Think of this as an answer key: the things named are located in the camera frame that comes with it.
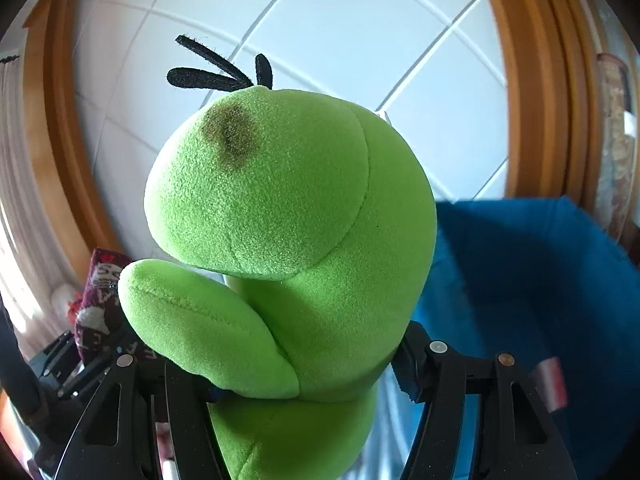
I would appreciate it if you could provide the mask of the maroon knit sock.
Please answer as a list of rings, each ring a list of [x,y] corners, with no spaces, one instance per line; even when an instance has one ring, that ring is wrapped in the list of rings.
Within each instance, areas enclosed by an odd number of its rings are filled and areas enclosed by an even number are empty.
[[[82,364],[94,361],[125,321],[118,296],[122,270],[131,259],[121,252],[96,248],[74,317],[76,347]]]

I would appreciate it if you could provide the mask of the green frog plush toy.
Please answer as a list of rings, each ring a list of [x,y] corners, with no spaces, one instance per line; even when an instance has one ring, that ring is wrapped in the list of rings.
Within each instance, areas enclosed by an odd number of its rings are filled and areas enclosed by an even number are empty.
[[[366,108],[275,89],[187,36],[221,98],[168,139],[144,213],[162,260],[120,274],[136,334],[224,397],[209,416],[235,479],[335,479],[374,421],[376,386],[430,270],[436,207],[404,138]]]

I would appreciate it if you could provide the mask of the blue plastic storage bin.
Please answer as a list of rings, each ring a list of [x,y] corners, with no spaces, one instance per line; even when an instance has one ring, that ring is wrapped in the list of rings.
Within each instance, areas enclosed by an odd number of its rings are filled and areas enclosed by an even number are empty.
[[[639,271],[568,198],[441,202],[414,316],[474,358],[514,356],[579,478],[639,474]]]

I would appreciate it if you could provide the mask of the wooden door frame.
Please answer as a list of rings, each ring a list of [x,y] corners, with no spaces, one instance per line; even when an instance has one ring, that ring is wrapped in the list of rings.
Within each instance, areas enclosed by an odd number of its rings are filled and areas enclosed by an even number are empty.
[[[509,104],[510,197],[594,211],[603,142],[596,48],[579,0],[489,0]]]

